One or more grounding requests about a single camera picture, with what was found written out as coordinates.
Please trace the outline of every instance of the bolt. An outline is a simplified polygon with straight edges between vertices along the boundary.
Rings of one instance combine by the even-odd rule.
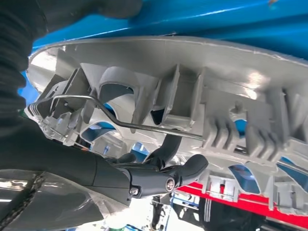
[[[129,191],[130,194],[134,195],[134,196],[137,196],[139,193],[139,190],[137,188],[131,188]]]
[[[174,178],[168,178],[166,182],[165,182],[165,189],[168,192],[171,192],[174,188],[174,179]]]

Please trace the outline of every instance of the blue panel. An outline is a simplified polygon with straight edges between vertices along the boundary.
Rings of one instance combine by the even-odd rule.
[[[233,165],[229,167],[229,169],[233,172],[234,177],[243,190],[248,193],[260,193],[260,190],[254,177],[245,166]]]
[[[222,39],[308,60],[308,1],[270,5],[268,0],[144,0],[140,14],[134,19],[92,15],[39,39],[33,50],[71,39],[139,35]]]
[[[99,122],[94,124],[87,130],[84,131],[81,136],[88,141],[94,141],[100,136],[103,136],[107,132],[116,130],[115,127],[106,122]]]
[[[235,121],[236,129],[239,131],[240,138],[245,137],[245,131],[247,126],[247,121],[243,119],[239,119]]]
[[[288,158],[284,157],[284,156],[282,156],[280,160],[283,161],[283,162],[285,162],[285,163],[288,163],[288,164],[294,165],[292,161],[289,160]]]
[[[137,162],[143,162],[147,155],[149,154],[148,150],[140,142],[134,144],[131,152],[135,155]]]
[[[26,72],[23,72],[23,75],[26,78],[26,87],[18,89],[18,94],[26,99],[26,104],[28,106],[30,103],[35,101],[39,96],[39,92],[32,87],[29,80],[26,77]]]
[[[105,108],[106,108],[109,112],[112,114],[114,117],[116,118],[116,112],[113,110],[113,108],[107,103],[104,103]]]
[[[303,190],[308,193],[308,176],[307,175],[299,173],[299,172],[290,169],[288,167],[285,167],[285,166],[279,165],[279,164],[277,164],[277,166],[285,171],[290,177],[293,178],[294,181],[296,181],[297,184],[300,185]]]

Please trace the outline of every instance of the undercarriage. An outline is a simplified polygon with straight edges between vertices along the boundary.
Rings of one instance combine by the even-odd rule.
[[[180,136],[169,164],[205,156],[203,193],[308,215],[307,75],[303,60],[203,38],[69,41],[30,57],[40,96],[25,112],[49,139],[106,158]]]

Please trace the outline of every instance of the red stripe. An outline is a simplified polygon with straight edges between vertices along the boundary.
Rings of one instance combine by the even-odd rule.
[[[202,188],[200,187],[200,185],[201,184],[193,183],[193,184],[191,184],[190,186],[193,186],[195,188]],[[236,202],[229,202],[229,201],[211,197],[211,196],[209,196],[208,193],[203,194],[201,190],[198,190],[195,188],[189,188],[189,186],[183,186],[183,187],[179,188],[179,190],[186,192],[186,193],[197,195],[199,197],[208,198],[208,199],[211,199],[214,201],[223,203],[225,205],[230,205],[230,206],[233,206],[236,208],[240,208],[240,209],[244,209],[244,210],[257,213],[260,215],[275,218],[277,220],[285,221],[287,223],[297,225],[297,226],[308,229],[308,216],[288,215],[288,214],[281,213],[278,211],[276,208],[274,208],[273,211],[270,211],[269,210],[269,207],[267,205],[257,204],[257,203],[268,204],[269,199],[266,197],[257,196],[257,195],[239,194],[239,201],[236,203]],[[241,199],[251,200],[251,201],[255,201],[256,203],[244,201]]]

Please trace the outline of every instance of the black fabric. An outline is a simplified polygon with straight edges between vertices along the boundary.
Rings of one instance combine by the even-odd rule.
[[[255,231],[265,217],[248,211],[211,202],[210,222],[204,220],[205,199],[200,198],[199,218],[206,231]]]

